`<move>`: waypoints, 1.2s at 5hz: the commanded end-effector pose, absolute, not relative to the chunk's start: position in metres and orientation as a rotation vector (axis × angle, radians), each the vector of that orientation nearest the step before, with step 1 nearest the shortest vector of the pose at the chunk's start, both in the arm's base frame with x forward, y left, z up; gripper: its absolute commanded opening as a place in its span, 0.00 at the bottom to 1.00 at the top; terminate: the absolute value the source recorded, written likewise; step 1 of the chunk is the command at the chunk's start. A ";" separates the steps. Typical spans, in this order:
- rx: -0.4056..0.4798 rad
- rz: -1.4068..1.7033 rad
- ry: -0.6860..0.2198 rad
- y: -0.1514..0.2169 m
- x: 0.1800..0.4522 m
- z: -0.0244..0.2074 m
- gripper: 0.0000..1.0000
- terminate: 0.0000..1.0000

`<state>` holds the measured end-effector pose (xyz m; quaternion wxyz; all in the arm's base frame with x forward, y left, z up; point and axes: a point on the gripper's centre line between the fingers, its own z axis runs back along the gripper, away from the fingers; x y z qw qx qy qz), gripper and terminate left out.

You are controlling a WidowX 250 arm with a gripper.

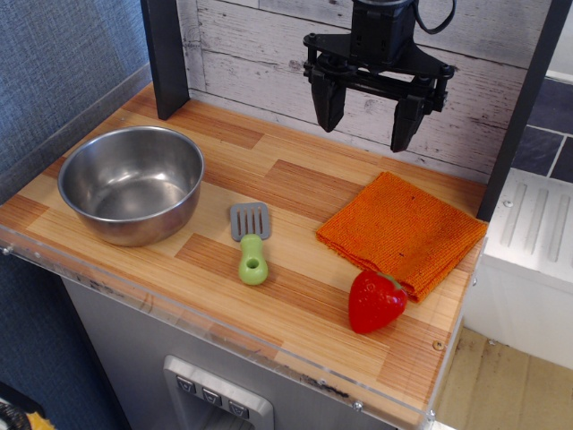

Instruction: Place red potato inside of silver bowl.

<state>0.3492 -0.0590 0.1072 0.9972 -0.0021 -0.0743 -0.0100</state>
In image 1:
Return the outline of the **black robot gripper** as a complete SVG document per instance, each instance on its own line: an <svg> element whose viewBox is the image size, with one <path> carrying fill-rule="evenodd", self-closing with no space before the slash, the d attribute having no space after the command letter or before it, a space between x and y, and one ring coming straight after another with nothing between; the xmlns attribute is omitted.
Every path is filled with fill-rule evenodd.
<svg viewBox="0 0 573 430"><path fill-rule="evenodd" d="M453 67L415 44L415 27L422 25L416 1L354 1L348 33L304 37L304 76L325 132L342 119L347 89L398 102L393 152L407 149L425 112L442 111Z"/></svg>

